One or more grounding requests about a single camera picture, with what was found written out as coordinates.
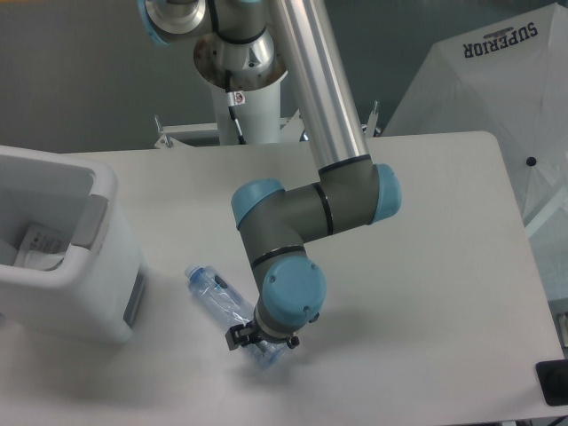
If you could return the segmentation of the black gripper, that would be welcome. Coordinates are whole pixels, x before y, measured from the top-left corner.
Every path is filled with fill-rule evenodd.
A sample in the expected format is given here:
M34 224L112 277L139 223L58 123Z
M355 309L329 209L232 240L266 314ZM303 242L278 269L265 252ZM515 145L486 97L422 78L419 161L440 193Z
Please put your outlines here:
M264 322L261 318L255 317L247 324L231 326L225 333L225 340L230 351L256 344L257 338L269 343L282 343L293 350L300 344L299 331L307 324L318 320L319 317L313 317L304 322L278 320Z

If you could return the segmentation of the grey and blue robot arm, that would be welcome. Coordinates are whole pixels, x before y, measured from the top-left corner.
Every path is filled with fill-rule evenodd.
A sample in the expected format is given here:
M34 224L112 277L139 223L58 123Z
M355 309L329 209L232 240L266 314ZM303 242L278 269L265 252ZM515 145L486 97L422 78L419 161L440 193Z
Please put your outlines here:
M239 97L272 71L292 75L318 170L316 182L286 189L274 178L241 186L231 200L259 297L251 320L229 328L230 349L299 344L327 292L307 243L393 217L401 189L392 168L373 162L321 1L141 1L138 13L159 45L198 38L204 77L222 91L235 136L247 142Z

